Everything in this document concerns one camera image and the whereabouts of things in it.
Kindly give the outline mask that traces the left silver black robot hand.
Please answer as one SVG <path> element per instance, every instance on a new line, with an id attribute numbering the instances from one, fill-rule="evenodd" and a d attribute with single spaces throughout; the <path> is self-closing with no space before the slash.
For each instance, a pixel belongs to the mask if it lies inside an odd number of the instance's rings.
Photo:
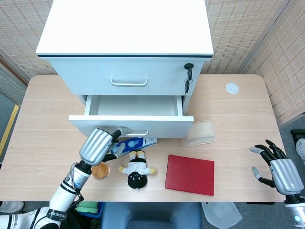
<path id="1" fill-rule="evenodd" d="M 90 166 L 97 166 L 101 162 L 117 159 L 122 156 L 124 143 L 118 143 L 118 137 L 122 135 L 120 129 L 113 134 L 95 128 L 87 137 L 80 149 L 81 160 Z"/>

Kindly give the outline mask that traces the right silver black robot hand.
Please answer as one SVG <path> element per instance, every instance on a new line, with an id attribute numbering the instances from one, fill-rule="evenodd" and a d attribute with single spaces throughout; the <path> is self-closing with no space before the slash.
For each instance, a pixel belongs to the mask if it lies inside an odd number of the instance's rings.
<path id="1" fill-rule="evenodd" d="M 272 178 L 264 178 L 256 167 L 252 167 L 255 178 L 284 195 L 298 195 L 305 188 L 294 162 L 275 143 L 266 139 L 268 146 L 255 145 L 249 148 L 259 154 L 269 166 Z"/>

